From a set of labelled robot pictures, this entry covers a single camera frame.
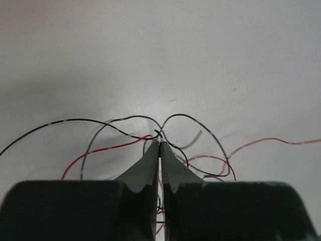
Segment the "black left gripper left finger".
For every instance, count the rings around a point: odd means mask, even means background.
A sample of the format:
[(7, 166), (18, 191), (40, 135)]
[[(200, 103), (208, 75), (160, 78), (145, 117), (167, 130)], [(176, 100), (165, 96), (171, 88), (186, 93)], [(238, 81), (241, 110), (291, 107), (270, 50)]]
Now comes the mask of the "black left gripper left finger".
[(155, 240), (159, 142), (112, 181), (23, 181), (1, 204), (1, 240)]

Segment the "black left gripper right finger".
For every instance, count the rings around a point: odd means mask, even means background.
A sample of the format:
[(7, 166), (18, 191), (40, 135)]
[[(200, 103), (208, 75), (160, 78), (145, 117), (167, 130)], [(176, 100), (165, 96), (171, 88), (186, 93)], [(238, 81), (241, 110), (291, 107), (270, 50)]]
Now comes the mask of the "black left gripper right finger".
[(298, 193), (282, 182), (206, 182), (160, 146), (166, 240), (318, 240)]

